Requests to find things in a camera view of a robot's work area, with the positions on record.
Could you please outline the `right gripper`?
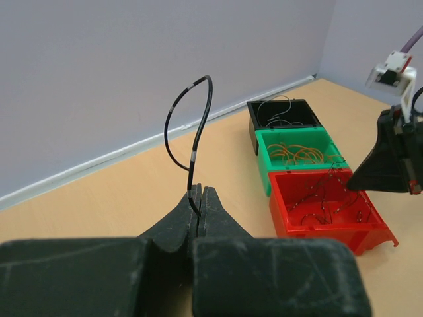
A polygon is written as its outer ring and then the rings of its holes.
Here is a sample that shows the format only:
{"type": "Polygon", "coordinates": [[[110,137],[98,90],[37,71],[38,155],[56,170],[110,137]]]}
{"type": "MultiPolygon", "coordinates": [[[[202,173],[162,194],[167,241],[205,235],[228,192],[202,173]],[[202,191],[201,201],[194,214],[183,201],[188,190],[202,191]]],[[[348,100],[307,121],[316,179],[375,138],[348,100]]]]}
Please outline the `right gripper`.
{"type": "Polygon", "coordinates": [[[380,113],[373,149],[347,182],[352,191],[422,193],[422,123],[399,105],[380,113]]]}

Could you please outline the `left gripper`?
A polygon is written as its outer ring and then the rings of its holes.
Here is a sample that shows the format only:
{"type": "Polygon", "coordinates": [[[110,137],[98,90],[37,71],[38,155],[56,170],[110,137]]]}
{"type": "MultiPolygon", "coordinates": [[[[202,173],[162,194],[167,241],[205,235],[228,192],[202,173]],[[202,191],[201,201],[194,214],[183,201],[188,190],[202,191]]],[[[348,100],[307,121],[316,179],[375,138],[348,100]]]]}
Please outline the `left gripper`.
{"type": "Polygon", "coordinates": [[[254,239],[209,186],[200,211],[185,194],[140,238],[3,243],[1,315],[174,316],[191,289],[195,316],[371,316],[345,245],[254,239]]]}

